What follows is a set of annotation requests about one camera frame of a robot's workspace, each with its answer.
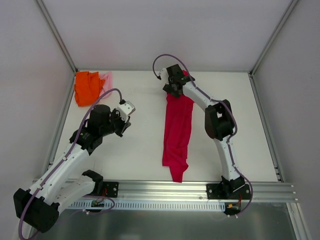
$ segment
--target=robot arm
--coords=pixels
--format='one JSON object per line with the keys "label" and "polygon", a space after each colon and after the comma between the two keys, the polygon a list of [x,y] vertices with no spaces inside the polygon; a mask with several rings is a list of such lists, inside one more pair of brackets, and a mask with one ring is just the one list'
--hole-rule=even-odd
{"label": "robot arm", "polygon": [[104,178],[92,170],[85,171],[69,186],[62,188],[62,185],[73,170],[102,143],[103,137],[112,133],[123,136],[124,131],[131,125],[130,115],[134,111],[135,106],[124,100],[113,111],[106,105],[96,105],[90,112],[87,126],[82,126],[78,139],[76,140],[78,131],[75,131],[64,153],[50,169],[28,190],[20,188],[16,191],[13,200],[17,217],[22,216],[28,201],[35,195],[23,220],[45,233],[56,223],[59,215],[77,199],[89,194],[100,196]]}
{"label": "robot arm", "polygon": [[[235,125],[225,107],[221,103],[214,104],[205,92],[199,90],[192,83],[194,79],[184,75],[178,64],[163,68],[159,72],[159,78],[168,81],[163,87],[163,90],[167,93],[177,98],[180,95],[185,95],[204,111],[205,131],[213,139],[219,153],[222,165],[223,190],[226,196],[242,188],[245,185],[245,180],[234,166],[237,164],[237,160],[232,138],[228,141],[229,137],[234,133]],[[229,101],[224,100],[223,102],[231,110]]]}

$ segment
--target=orange cloth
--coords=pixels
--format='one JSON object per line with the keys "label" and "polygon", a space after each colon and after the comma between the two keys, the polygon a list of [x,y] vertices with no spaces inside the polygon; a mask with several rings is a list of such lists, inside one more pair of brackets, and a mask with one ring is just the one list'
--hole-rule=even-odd
{"label": "orange cloth", "polygon": [[79,107],[92,105],[99,97],[105,79],[98,72],[78,71],[75,75],[75,101]]}

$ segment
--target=pink cloth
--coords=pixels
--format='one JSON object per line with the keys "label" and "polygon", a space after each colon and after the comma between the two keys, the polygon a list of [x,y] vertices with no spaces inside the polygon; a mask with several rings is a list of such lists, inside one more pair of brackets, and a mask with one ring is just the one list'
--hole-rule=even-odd
{"label": "pink cloth", "polygon": [[[105,82],[104,82],[104,85],[102,86],[102,89],[101,89],[101,92],[100,92],[100,96],[102,94],[104,94],[106,91],[112,89],[112,72],[109,71],[107,73],[100,73],[99,74],[99,78],[100,79],[104,79]],[[109,95],[111,94],[112,92],[108,93],[107,95],[105,95],[102,99],[105,99],[107,97],[109,97]]]}
{"label": "pink cloth", "polygon": [[187,170],[194,102],[187,96],[167,94],[162,165],[170,168],[172,180],[181,183]]}

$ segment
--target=light pink cloth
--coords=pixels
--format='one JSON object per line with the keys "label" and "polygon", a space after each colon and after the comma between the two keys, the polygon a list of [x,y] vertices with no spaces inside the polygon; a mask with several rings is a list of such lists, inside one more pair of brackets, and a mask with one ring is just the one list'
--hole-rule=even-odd
{"label": "light pink cloth", "polygon": [[[104,94],[106,91],[112,89],[112,81],[113,81],[113,79],[112,79],[112,72],[109,71],[109,72],[107,72],[107,73],[99,73],[99,78],[105,80],[104,85],[103,85],[103,87],[102,87],[102,89],[101,89],[101,92],[100,92],[100,96],[101,96],[101,95]],[[110,95],[111,93],[112,93],[112,92],[108,93],[108,94],[105,95],[102,99],[105,99],[105,98],[109,97],[109,95]]]}

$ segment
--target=white enclosure wall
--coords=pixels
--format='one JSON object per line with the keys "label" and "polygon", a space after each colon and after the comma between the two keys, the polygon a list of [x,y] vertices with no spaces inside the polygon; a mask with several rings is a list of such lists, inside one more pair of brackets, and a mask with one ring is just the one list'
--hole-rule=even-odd
{"label": "white enclosure wall", "polygon": [[255,77],[285,180],[294,183],[311,235],[319,239],[319,0],[299,2]]}
{"label": "white enclosure wall", "polygon": [[[291,0],[44,0],[78,68],[250,71]],[[169,66],[160,59],[158,66]]]}
{"label": "white enclosure wall", "polygon": [[10,240],[13,195],[43,171],[73,74],[33,1],[1,1],[0,12],[0,238]]}

